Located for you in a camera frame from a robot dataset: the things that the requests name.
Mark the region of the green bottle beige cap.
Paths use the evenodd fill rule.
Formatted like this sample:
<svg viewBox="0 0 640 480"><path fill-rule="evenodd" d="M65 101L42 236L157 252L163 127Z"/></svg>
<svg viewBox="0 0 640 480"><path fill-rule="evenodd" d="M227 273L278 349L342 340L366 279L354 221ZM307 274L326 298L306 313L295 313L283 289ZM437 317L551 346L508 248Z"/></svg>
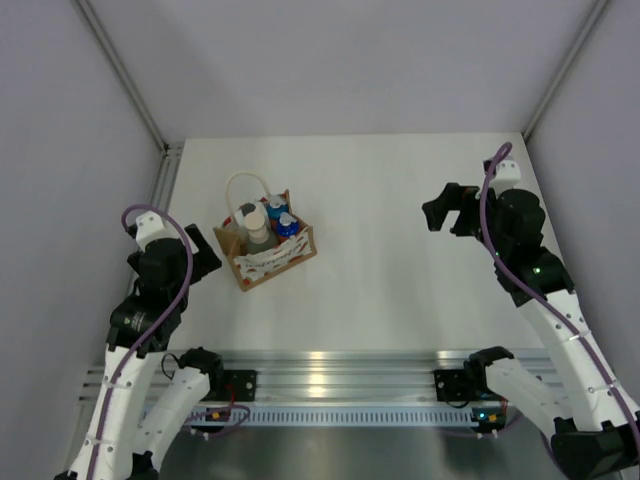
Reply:
<svg viewBox="0 0 640 480"><path fill-rule="evenodd" d="M247 231L246 248L249 254L259 254L279 245L270 222L262 213L253 211L247 214L244 218L244 227Z"/></svg>

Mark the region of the white bottle grey cap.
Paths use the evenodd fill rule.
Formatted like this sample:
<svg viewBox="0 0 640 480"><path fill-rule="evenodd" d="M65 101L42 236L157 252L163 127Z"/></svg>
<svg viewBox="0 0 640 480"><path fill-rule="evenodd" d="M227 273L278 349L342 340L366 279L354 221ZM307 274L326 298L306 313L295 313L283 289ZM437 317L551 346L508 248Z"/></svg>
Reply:
<svg viewBox="0 0 640 480"><path fill-rule="evenodd" d="M234 211L232 219L239 227L244 227L245 217L253 212L260 213L265 219L268 218L268 214L264 204L259 200L255 200L253 202L242 204L238 209Z"/></svg>

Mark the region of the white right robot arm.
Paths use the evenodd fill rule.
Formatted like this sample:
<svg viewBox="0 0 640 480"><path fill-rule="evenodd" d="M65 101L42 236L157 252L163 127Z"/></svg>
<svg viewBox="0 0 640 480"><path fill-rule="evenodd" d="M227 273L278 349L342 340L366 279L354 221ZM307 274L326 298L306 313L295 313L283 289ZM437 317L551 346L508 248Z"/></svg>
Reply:
<svg viewBox="0 0 640 480"><path fill-rule="evenodd" d="M564 388L554 392L500 346L472 353L458 384L461 400L500 397L547 440L569 479L598 477L639 464L639 406L604 361L562 261L543 244L546 216L522 189L483 194L449 183L422 206L430 230L457 213L451 233L490 241L498 283L544 345Z"/></svg>

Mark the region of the burlap watermelon canvas bag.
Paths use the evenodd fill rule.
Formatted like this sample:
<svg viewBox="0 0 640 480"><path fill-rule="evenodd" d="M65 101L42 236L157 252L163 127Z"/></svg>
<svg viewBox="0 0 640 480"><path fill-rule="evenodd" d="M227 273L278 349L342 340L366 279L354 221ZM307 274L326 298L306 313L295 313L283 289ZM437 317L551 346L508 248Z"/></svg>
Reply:
<svg viewBox="0 0 640 480"><path fill-rule="evenodd" d="M247 231L245 227L239 227L232 219L234 211L242 204L247 203L235 205L232 202L231 186L233 181L239 177L250 177L259 182L263 189L263 195L255 200L261 201L265 209L269 196L283 195L289 204L289 213L296 217L300 224L299 233L284 240L276 234L276 222L268 217L267 220L278 238L279 245L259 254L249 254L246 248ZM281 193L273 193L266 180L259 174L251 171L239 171L231 175L225 185L225 202L228 216L220 225L213 228L213 232L242 291L246 292L263 284L317 254L313 227L294 213L290 192L285 190Z"/></svg>

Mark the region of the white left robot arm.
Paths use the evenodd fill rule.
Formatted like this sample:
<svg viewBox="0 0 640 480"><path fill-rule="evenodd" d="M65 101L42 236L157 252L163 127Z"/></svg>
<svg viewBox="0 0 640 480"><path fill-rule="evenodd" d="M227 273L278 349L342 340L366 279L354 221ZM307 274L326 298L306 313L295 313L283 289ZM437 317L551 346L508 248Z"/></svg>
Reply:
<svg viewBox="0 0 640 480"><path fill-rule="evenodd" d="M111 314L98 400L62 479L158 478L193 408L225 390L221 356L191 348L179 357L169 386L151 410L144 409L152 378L188 305L189 286L220 268L221 261L194 224L177 231L148 212L127 231L139 247L127 259L138 277Z"/></svg>

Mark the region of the blue orange pump bottle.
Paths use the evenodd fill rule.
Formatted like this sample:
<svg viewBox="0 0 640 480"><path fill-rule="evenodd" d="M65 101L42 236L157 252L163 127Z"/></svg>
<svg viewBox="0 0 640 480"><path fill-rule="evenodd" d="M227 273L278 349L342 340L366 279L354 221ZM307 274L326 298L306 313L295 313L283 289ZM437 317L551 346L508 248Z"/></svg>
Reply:
<svg viewBox="0 0 640 480"><path fill-rule="evenodd" d="M299 233L300 224L296 217L289 212L280 214L276 222L276 234L284 240L289 239Z"/></svg>
<svg viewBox="0 0 640 480"><path fill-rule="evenodd" d="M277 222L283 213L289 212L289 204L283 195L271 195L267 199L266 210L269 219Z"/></svg>

